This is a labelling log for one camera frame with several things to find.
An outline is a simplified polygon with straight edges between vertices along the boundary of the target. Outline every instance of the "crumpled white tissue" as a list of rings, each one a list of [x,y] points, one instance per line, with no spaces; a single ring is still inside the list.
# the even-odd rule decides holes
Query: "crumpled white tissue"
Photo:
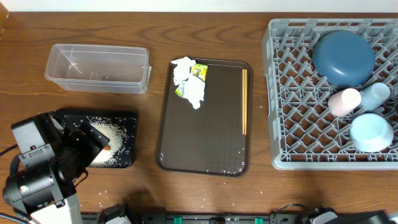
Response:
[[[191,67],[196,64],[195,60],[191,60],[188,57],[176,59],[172,61],[173,64],[177,65],[174,68],[174,85],[179,85],[183,80],[186,80],[191,74]]]
[[[194,75],[190,76],[185,82],[183,97],[192,104],[193,109],[197,110],[200,107],[199,101],[205,100],[204,96],[205,82]]]

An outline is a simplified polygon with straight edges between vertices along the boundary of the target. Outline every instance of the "wooden table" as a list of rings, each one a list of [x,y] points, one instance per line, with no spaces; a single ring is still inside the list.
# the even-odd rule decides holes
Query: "wooden table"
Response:
[[[77,187],[82,211],[127,202],[135,211],[269,213],[288,203],[338,212],[398,211],[398,172],[278,171],[271,166],[261,39],[273,18],[397,17],[397,14],[28,13],[12,12],[0,42],[0,148],[15,144],[10,125],[64,107],[139,111],[135,164],[88,169]],[[152,75],[144,95],[65,91],[44,78],[54,44],[145,47]],[[166,172],[154,162],[169,62],[189,55],[242,60],[254,70],[251,161],[240,178]],[[0,158],[0,188],[15,149]],[[0,200],[0,210],[13,214]]]

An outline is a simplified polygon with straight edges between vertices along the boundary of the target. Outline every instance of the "chopsticks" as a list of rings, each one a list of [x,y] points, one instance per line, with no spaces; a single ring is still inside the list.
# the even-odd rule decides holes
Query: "chopsticks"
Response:
[[[248,70],[242,70],[242,134],[246,135],[248,120]]]

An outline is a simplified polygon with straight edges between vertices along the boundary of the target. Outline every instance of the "green tape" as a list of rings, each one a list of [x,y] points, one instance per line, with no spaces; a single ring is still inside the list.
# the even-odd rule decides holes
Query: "green tape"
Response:
[[[262,218],[255,218],[254,224],[262,224]]]
[[[174,224],[182,224],[182,217],[174,217]]]

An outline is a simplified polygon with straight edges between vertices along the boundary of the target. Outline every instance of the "white bowl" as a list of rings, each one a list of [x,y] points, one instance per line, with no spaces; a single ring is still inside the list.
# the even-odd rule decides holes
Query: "white bowl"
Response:
[[[388,147],[394,138],[391,125],[374,113],[359,115],[351,122],[349,138],[363,152],[378,152]]]

